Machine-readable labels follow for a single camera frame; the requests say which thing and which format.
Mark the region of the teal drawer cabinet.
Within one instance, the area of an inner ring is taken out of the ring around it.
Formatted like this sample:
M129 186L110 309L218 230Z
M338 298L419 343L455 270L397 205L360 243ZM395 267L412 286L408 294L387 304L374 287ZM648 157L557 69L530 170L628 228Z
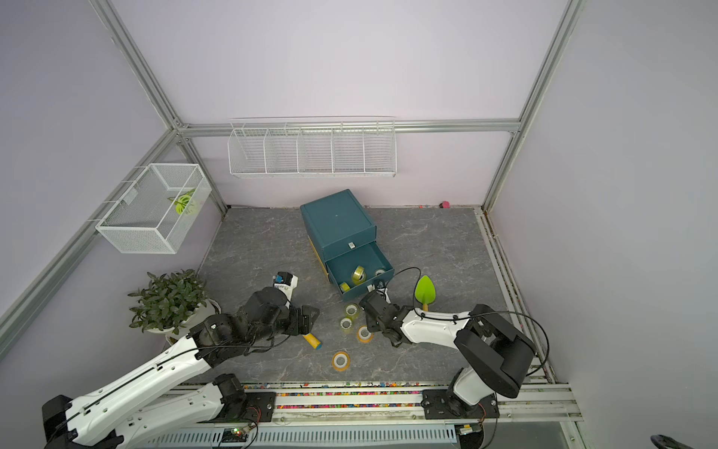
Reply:
M330 284L347 301L359 300L372 290L383 289L394 278L395 268L378 244L378 228L353 192L345 189L300 207L312 248ZM366 270L366 280L352 281L357 266ZM375 276L377 269L386 273ZM347 282L344 293L340 284Z

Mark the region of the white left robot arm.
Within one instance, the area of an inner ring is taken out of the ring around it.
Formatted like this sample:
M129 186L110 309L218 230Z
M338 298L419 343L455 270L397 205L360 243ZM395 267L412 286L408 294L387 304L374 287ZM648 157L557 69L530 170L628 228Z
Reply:
M155 400L229 359L267 353L275 338L307 335L318 308L297 307L288 286L253 293L233 314L213 314L162 354L84 396L59 395L42 407L48 448L131 448L165 432L202 422L256 423L242 383L222 374L174 400Z

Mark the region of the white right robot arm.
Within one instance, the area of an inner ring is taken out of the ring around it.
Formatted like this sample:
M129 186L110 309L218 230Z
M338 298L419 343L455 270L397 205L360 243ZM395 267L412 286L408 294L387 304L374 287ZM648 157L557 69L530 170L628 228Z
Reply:
M452 415L472 412L495 394L517 398L537 355L536 345L498 311L479 304L469 312L426 312L389 302L377 291L360 307L371 333L381 333L392 346L434 344L458 351L467 361L450 386L424 406L442 404Z

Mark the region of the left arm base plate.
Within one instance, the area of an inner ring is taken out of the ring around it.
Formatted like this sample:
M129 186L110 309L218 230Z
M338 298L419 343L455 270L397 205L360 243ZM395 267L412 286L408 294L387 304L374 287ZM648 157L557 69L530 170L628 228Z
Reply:
M212 384L221 393L222 408L209 422L267 423L272 420L277 398L274 392L248 393L234 374L222 374Z

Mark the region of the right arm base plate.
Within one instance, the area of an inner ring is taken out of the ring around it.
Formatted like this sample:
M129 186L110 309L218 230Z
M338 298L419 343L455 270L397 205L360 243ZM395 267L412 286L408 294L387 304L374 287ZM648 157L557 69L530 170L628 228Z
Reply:
M473 419L484 421L499 417L497 397L489 395L476 405L469 405L448 389L426 389L420 402L427 420Z

